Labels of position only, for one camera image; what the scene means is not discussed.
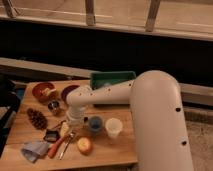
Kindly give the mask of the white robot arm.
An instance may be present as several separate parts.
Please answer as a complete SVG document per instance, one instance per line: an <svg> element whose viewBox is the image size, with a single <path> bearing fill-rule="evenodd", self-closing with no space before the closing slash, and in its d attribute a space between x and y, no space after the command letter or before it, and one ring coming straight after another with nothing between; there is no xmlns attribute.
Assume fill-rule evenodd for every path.
<svg viewBox="0 0 213 171"><path fill-rule="evenodd" d="M194 171L178 81L160 70L93 90L80 86L66 95L72 125L90 104L128 104L139 171Z"/></svg>

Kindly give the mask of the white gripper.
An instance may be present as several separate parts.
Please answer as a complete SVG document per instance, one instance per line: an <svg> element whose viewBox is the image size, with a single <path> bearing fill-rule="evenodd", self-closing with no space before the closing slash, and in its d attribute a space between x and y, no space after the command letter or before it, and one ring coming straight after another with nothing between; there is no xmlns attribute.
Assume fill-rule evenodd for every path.
<svg viewBox="0 0 213 171"><path fill-rule="evenodd" d="M78 126L84 123L85 107L69 107L66 111L66 121L70 126ZM69 132L69 125L63 122L60 129L60 136L63 137Z"/></svg>

